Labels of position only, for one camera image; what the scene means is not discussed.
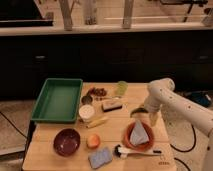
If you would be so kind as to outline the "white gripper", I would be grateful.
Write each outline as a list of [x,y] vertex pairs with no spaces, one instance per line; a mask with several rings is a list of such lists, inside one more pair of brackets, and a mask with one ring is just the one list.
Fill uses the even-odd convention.
[[151,113],[149,115],[151,126],[155,126],[158,120],[157,112],[160,110],[161,102],[152,96],[148,96],[144,101],[144,108]]

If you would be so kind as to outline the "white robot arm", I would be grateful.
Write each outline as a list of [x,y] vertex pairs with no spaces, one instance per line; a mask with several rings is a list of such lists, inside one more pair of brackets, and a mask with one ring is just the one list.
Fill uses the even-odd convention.
[[175,83],[170,78],[151,81],[147,85],[149,95],[144,108],[155,114],[162,104],[181,114],[188,122],[209,138],[202,171],[213,171],[213,111],[196,104],[174,92]]

